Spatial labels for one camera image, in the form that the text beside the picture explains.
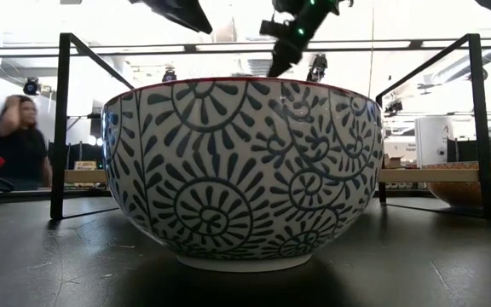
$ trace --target bowl rim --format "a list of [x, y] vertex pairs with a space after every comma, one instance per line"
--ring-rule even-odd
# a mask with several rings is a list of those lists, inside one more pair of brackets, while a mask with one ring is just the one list
[[373, 103], [374, 105], [376, 105], [380, 109], [382, 108], [375, 100], [373, 100], [373, 99], [371, 99], [371, 98], [369, 98], [369, 97], [367, 97], [367, 96], [365, 96], [363, 94], [357, 93], [357, 92], [355, 92], [353, 90], [343, 89], [343, 88], [340, 88], [340, 87], [337, 87], [337, 86], [334, 86], [334, 85], [321, 84], [321, 83], [310, 82], [310, 81], [303, 81], [303, 80], [293, 80], [293, 79], [288, 79], [288, 78], [268, 78], [268, 77], [255, 77], [255, 76], [253, 76], [253, 77], [244, 76], [244, 77], [188, 78], [188, 79], [183, 79], [183, 80], [174, 80], [174, 81], [168, 81], [168, 82], [161, 82], [161, 83], [157, 83], [157, 84], [145, 85], [145, 86], [142, 86], [142, 87], [135, 88], [133, 90], [127, 90], [127, 91], [125, 91], [123, 93], [120, 93], [120, 94], [112, 97], [108, 101], [111, 101], [111, 100], [113, 100], [115, 98], [118, 98], [120, 96], [126, 95], [126, 94], [131, 93], [131, 92], [135, 92], [135, 91], [138, 91], [138, 90], [146, 90], [146, 89], [156, 88], [156, 87], [159, 87], [159, 86], [166, 86], [166, 85], [173, 85], [173, 84], [179, 84], [179, 83], [186, 83], [186, 82], [191, 82], [191, 81], [195, 81], [195, 82], [214, 82], [214, 81], [248, 81], [248, 80], [258, 80], [258, 81], [269, 80], [269, 81], [276, 81], [276, 82], [277, 81], [280, 81], [280, 82], [294, 82], [294, 83], [298, 83], [298, 84], [319, 86], [319, 87], [323, 87], [323, 88], [327, 88], [327, 89], [336, 90], [336, 91], [340, 91], [340, 92], [343, 92], [343, 93], [353, 94], [355, 96], [359, 96], [359, 97], [365, 99], [366, 101], [369, 101], [369, 102]]

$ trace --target wooden bowl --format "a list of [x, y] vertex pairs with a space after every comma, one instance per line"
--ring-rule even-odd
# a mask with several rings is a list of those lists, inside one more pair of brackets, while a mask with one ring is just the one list
[[[478, 162], [452, 162], [440, 165], [426, 165], [431, 170], [478, 169]], [[429, 190], [440, 200], [456, 207], [482, 207], [481, 187], [479, 182], [432, 182]]]

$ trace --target bowl base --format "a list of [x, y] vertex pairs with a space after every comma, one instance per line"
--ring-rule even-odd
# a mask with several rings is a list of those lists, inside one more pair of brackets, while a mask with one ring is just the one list
[[205, 269], [229, 273], [256, 273], [276, 271], [280, 269], [290, 269], [298, 265], [307, 263], [311, 257], [312, 255], [309, 254], [295, 258], [283, 258], [274, 260], [234, 261], [177, 256], [177, 261], [196, 269]]

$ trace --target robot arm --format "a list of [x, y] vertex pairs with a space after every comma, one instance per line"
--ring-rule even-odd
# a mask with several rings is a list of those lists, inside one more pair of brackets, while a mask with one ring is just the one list
[[[144, 2], [156, 14], [196, 32], [209, 34], [213, 31], [199, 0], [129, 1]], [[261, 34], [276, 38], [268, 77], [279, 77], [292, 64], [301, 61], [303, 51], [325, 18], [331, 13], [340, 14], [338, 6], [342, 1], [345, 0], [272, 0], [277, 12], [289, 13], [293, 20], [285, 24], [264, 20], [261, 25]], [[354, 4], [354, 0], [348, 2], [349, 6]]]
[[338, 5], [344, 0], [272, 0], [277, 12], [289, 13], [293, 16], [286, 24], [273, 20], [264, 20], [260, 33], [276, 38], [272, 51], [272, 67], [268, 77], [279, 77], [298, 64], [303, 58], [303, 51], [321, 23], [330, 14], [340, 14]]

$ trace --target bowl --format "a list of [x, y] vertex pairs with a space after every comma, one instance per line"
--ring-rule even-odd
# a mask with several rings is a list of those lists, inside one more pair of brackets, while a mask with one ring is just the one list
[[[426, 165], [432, 170], [478, 170], [478, 162], [451, 162]], [[479, 182], [432, 182], [429, 190], [439, 199], [453, 207], [482, 208], [481, 185]]]
[[156, 84], [103, 108], [108, 186], [178, 261], [257, 272], [303, 264], [373, 197], [380, 108], [365, 96], [278, 78]]

